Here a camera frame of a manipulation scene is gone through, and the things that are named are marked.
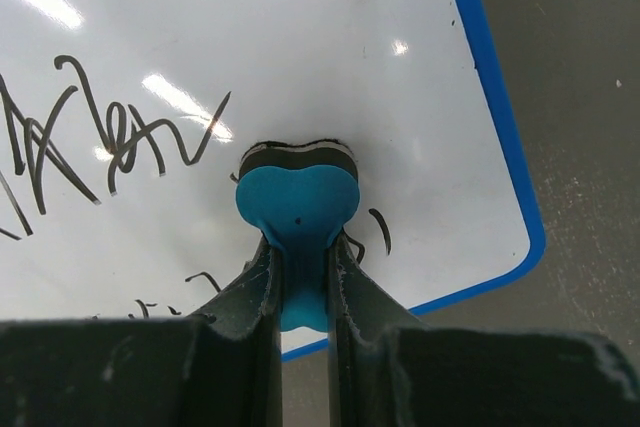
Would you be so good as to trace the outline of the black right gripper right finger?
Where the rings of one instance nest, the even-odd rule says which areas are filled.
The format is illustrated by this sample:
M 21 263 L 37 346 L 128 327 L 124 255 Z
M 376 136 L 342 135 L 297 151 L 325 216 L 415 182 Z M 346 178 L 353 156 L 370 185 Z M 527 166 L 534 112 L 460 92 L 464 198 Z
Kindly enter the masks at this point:
M 639 379 L 608 339 L 431 328 L 359 267 L 327 253 L 335 426 L 635 426 Z

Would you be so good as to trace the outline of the blue heart-shaped eraser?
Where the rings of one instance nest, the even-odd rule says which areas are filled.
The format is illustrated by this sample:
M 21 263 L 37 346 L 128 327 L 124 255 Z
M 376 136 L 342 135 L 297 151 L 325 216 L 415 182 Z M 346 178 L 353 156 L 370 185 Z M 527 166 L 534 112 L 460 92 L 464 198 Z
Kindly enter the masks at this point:
M 235 201 L 282 255 L 281 330 L 327 332 L 325 254 L 360 203 L 351 149 L 336 139 L 259 142 L 241 158 Z

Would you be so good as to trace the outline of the blue framed whiteboard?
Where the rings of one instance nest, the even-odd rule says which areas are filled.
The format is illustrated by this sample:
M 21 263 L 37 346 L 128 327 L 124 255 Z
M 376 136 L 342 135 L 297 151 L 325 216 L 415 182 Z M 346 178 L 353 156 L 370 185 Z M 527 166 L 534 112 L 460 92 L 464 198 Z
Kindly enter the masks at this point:
M 187 314 L 259 231 L 261 141 L 335 139 L 365 272 L 423 313 L 545 234 L 481 0 L 1 0 L 1 316 Z

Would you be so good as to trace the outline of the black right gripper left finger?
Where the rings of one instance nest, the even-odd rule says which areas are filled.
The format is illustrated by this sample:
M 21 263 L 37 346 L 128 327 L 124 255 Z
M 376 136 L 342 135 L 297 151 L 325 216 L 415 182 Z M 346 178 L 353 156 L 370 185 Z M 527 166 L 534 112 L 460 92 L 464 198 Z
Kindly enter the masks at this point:
M 278 426 L 282 257 L 172 319 L 5 322 L 5 426 Z

